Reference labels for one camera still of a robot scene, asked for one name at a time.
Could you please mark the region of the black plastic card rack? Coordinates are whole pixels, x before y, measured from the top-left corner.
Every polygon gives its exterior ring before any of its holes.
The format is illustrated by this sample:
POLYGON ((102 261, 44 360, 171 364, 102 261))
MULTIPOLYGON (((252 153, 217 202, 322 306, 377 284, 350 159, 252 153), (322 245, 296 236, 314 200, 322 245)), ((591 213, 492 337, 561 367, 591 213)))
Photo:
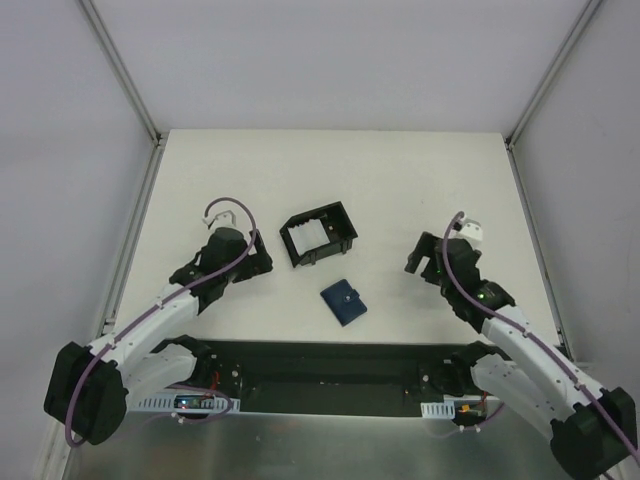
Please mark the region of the black plastic card rack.
POLYGON ((290 217, 279 234, 293 268, 346 254, 358 237, 341 201, 290 217))

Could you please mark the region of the blue leather card holder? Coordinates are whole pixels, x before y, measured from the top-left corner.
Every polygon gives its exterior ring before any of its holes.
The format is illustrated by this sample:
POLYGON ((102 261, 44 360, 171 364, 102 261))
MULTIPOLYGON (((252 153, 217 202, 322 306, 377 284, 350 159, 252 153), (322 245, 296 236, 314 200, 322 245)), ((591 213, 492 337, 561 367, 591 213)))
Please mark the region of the blue leather card holder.
POLYGON ((342 327, 364 315, 368 309, 346 279, 341 279, 320 292, 320 296, 342 327))

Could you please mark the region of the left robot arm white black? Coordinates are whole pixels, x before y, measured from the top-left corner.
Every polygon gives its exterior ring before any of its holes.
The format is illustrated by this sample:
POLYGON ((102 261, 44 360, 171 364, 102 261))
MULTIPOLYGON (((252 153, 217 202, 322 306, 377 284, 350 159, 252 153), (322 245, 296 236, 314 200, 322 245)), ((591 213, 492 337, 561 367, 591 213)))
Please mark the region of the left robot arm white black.
POLYGON ((221 379, 211 349, 178 331, 229 285, 272 269, 258 230, 244 236, 234 227, 217 227, 136 320, 86 346, 65 345, 55 359, 44 410, 63 424, 67 444, 106 441, 130 408, 165 388, 216 396, 221 379))

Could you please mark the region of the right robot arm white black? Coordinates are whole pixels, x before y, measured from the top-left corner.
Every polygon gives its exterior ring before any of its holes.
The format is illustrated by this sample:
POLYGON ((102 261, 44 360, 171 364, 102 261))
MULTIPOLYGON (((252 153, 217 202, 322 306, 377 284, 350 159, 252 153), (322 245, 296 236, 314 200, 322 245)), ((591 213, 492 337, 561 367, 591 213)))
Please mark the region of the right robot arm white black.
POLYGON ((461 231, 448 239, 424 232, 405 270, 439 288, 454 314, 485 337, 455 352, 430 375, 431 386, 461 397, 497 397, 533 426, 573 479, 595 479, 638 451, 636 406, 622 388, 608 390, 534 333, 514 298, 484 279, 481 253, 461 231))

